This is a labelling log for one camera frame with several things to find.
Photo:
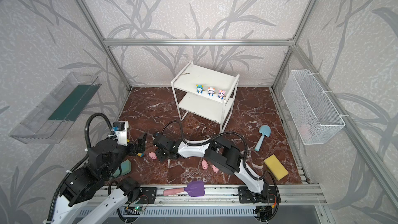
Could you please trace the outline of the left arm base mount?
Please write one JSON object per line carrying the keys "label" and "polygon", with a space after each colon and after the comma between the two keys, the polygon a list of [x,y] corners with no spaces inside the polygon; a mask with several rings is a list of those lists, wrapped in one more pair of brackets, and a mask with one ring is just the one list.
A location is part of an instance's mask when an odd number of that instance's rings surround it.
{"label": "left arm base mount", "polygon": [[155,202],[157,187],[142,187],[131,177],[118,182],[117,189],[121,189],[127,196],[127,203],[154,204]]}

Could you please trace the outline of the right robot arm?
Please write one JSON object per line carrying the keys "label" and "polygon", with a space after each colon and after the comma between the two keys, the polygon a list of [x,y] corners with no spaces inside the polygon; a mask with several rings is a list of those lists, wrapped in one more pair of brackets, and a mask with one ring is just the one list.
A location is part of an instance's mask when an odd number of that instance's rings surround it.
{"label": "right robot arm", "polygon": [[[163,134],[172,123],[179,125],[180,140],[173,141]],[[173,120],[167,123],[162,131],[153,134],[153,145],[157,148],[155,155],[160,162],[167,159],[198,157],[210,162],[226,174],[235,175],[245,184],[244,187],[238,189],[240,203],[271,202],[275,206],[280,203],[280,194],[275,177],[270,171],[267,171],[275,189],[275,193],[271,193],[269,183],[265,180],[266,175],[259,176],[247,164],[247,142],[242,135],[236,132],[229,131],[216,134],[212,138],[202,141],[187,141],[184,137],[182,123]]]}

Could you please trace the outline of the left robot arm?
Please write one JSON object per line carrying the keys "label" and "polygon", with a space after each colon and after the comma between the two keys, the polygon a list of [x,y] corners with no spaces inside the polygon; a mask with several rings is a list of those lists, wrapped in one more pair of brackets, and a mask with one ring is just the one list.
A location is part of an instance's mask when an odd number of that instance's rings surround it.
{"label": "left robot arm", "polygon": [[[91,146],[89,129],[95,117],[102,117],[110,129],[110,135]],[[46,224],[55,219],[57,198],[65,196],[69,201],[68,206],[89,200],[105,182],[113,177],[117,169],[127,156],[134,156],[145,151],[147,133],[142,134],[137,143],[130,143],[124,133],[127,131],[127,122],[110,123],[103,113],[94,113],[85,124],[85,141],[87,153],[67,175],[61,180],[54,196],[52,197]]]}

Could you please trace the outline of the pink hooded Doraemon figure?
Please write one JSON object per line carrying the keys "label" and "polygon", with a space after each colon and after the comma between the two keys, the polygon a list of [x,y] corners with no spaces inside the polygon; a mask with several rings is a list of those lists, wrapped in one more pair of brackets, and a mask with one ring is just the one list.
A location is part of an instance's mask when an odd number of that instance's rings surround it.
{"label": "pink hooded Doraemon figure", "polygon": [[226,91],[219,89],[218,91],[218,99],[223,101],[226,98]]}

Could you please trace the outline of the blue green Doraemon figure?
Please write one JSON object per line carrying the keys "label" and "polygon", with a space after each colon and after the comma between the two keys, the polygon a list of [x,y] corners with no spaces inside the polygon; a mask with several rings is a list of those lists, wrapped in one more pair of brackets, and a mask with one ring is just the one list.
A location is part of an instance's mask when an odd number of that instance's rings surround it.
{"label": "blue green Doraemon figure", "polygon": [[196,90],[198,94],[202,94],[204,91],[203,85],[196,85]]}

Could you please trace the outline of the white hooded Doraemon figure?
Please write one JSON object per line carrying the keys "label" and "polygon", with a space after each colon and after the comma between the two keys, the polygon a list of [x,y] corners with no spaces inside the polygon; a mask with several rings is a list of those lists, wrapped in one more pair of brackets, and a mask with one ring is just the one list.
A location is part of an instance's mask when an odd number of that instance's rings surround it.
{"label": "white hooded Doraemon figure", "polygon": [[209,88],[207,88],[207,94],[208,94],[208,96],[213,97],[214,94],[215,94],[215,91],[216,91],[216,89],[215,89],[214,87],[209,87]]}

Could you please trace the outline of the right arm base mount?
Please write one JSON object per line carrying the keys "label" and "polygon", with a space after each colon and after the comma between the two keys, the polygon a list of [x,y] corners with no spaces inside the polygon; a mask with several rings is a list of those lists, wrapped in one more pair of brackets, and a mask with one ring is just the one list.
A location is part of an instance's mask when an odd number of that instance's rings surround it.
{"label": "right arm base mount", "polygon": [[265,203],[265,204],[274,204],[276,200],[278,203],[281,203],[281,197],[277,196],[277,191],[274,186],[269,186],[267,192],[257,194],[251,192],[247,187],[241,186],[238,187],[238,197],[240,203]]}

